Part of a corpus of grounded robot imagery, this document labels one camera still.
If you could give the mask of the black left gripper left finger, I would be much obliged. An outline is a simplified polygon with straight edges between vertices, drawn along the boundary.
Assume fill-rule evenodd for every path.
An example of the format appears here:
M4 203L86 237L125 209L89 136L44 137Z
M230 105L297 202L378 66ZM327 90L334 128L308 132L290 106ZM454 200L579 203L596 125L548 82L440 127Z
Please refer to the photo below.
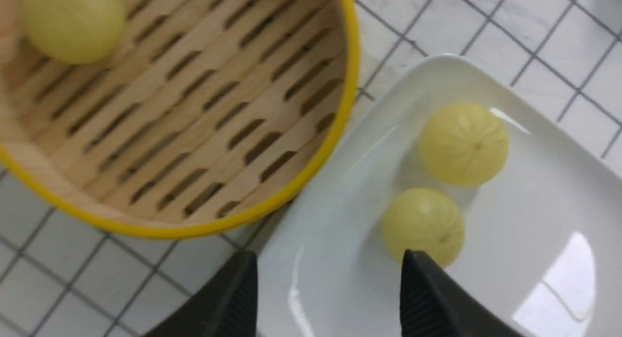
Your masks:
M258 263L255 251L230 259L186 303L147 337L255 337L258 321Z

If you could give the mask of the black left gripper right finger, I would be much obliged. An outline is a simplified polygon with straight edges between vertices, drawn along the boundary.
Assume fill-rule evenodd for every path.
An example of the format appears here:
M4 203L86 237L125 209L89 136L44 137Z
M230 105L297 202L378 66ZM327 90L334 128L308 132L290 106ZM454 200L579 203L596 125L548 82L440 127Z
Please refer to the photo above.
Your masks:
M519 337L424 251L406 250L399 320L403 337Z

